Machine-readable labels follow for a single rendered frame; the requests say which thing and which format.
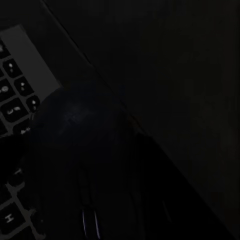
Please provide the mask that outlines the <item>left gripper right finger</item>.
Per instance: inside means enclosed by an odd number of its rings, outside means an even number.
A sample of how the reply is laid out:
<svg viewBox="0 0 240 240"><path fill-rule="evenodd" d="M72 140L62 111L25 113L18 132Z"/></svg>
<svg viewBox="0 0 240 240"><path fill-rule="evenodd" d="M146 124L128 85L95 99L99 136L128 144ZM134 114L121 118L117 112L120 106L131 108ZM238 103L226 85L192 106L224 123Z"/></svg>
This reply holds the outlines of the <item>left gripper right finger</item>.
<svg viewBox="0 0 240 240"><path fill-rule="evenodd" d="M157 142L135 136L145 240L236 240Z"/></svg>

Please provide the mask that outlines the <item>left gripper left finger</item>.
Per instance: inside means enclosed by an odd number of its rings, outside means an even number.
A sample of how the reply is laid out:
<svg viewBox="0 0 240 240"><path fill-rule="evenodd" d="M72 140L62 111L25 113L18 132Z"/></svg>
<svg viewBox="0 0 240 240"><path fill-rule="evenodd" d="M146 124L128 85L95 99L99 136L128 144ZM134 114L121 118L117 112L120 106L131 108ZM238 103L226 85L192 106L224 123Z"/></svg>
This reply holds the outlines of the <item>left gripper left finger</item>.
<svg viewBox="0 0 240 240"><path fill-rule="evenodd" d="M0 138L0 193L22 159L25 148L21 133Z"/></svg>

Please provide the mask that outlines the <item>mouse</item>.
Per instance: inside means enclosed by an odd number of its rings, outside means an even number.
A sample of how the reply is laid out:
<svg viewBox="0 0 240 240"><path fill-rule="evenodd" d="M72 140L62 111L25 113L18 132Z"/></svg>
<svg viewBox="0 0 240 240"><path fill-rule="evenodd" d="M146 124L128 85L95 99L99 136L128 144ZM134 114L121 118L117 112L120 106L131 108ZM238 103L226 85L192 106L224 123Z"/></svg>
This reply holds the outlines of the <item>mouse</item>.
<svg viewBox="0 0 240 240"><path fill-rule="evenodd" d="M94 81L50 92L28 133L23 174L46 240L146 240L136 131Z"/></svg>

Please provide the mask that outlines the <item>keyboard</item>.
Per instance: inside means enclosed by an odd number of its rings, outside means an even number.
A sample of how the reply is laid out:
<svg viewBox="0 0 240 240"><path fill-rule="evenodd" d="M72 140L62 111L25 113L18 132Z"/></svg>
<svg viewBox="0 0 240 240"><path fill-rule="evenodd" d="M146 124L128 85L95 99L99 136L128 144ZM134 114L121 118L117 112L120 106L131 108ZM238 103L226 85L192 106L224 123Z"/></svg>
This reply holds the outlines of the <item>keyboard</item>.
<svg viewBox="0 0 240 240"><path fill-rule="evenodd" d="M26 146L35 112L59 87L21 25L0 33L0 139L21 133ZM26 191L23 157L0 193L0 240L46 240Z"/></svg>

